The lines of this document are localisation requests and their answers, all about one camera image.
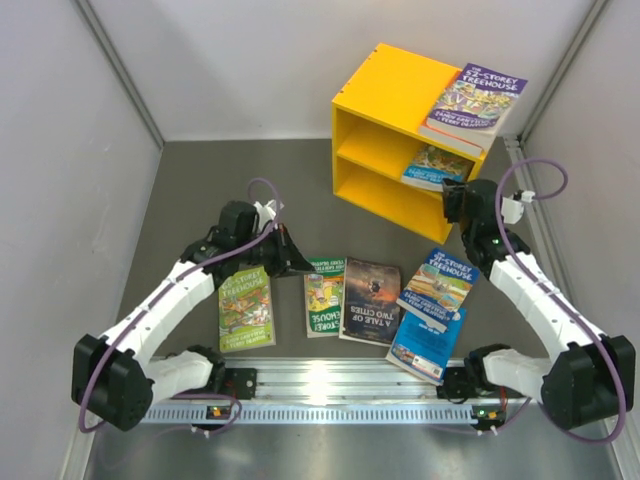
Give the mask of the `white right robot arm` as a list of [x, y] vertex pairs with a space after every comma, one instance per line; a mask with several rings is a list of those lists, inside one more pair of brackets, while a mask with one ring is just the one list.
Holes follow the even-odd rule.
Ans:
[[563, 430], [622, 419], [634, 406], [635, 348], [587, 321], [542, 272], [530, 247], [505, 228], [532, 197], [501, 197], [491, 180], [443, 182], [444, 217], [459, 225], [468, 260], [515, 306], [547, 352], [532, 358], [504, 344], [478, 348], [464, 360], [467, 385], [483, 397], [500, 387], [529, 397]]

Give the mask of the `orange 78-storey book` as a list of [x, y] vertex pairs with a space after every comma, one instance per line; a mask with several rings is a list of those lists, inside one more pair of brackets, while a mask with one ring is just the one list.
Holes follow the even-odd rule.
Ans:
[[474, 157], [481, 156], [485, 153], [485, 149], [480, 145], [430, 128], [426, 124], [420, 125], [418, 133], [425, 137], [431, 143], [436, 142], [438, 144], [441, 144], [443, 147], [453, 149], [460, 153], [468, 154]]

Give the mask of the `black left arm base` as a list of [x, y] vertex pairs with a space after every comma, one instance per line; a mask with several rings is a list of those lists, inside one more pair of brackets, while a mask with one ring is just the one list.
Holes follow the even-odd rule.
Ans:
[[213, 376], [212, 392], [250, 400], [255, 397], [257, 370], [255, 368], [221, 368]]

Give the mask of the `blue 26-storey book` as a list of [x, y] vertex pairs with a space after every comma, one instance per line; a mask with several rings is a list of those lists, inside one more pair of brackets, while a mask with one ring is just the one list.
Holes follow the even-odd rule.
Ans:
[[423, 190], [441, 192], [445, 179], [463, 182], [474, 163], [464, 157], [439, 149], [422, 146], [401, 176], [401, 182]]

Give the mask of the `purple 52-storey book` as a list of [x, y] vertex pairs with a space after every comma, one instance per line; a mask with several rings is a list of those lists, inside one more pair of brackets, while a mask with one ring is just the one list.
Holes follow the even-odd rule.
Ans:
[[448, 135], [496, 135], [528, 81], [467, 63], [440, 94], [423, 124]]

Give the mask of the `light green 65-storey book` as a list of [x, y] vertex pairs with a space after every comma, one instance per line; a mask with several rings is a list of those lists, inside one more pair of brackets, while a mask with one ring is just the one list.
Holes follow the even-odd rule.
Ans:
[[270, 278], [263, 267], [228, 278], [218, 290], [218, 305], [222, 353], [276, 344]]

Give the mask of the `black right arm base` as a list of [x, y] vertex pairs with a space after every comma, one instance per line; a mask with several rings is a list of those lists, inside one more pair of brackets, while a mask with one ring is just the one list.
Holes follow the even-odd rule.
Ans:
[[451, 367], [444, 372], [443, 383], [436, 387], [438, 399], [462, 404], [470, 399], [494, 395], [496, 387], [483, 382], [464, 367]]

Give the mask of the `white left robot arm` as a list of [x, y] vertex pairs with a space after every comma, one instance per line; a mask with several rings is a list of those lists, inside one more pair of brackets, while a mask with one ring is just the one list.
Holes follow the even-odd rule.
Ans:
[[225, 388], [225, 360], [192, 346], [157, 360], [155, 352], [201, 302], [243, 267], [261, 267], [271, 278], [313, 272], [280, 222], [276, 199], [230, 201], [207, 235], [186, 247], [168, 276], [131, 313], [104, 333], [75, 345], [71, 398], [80, 408], [79, 428], [92, 432], [92, 413], [121, 431], [137, 426], [156, 403], [197, 390], [214, 397]]

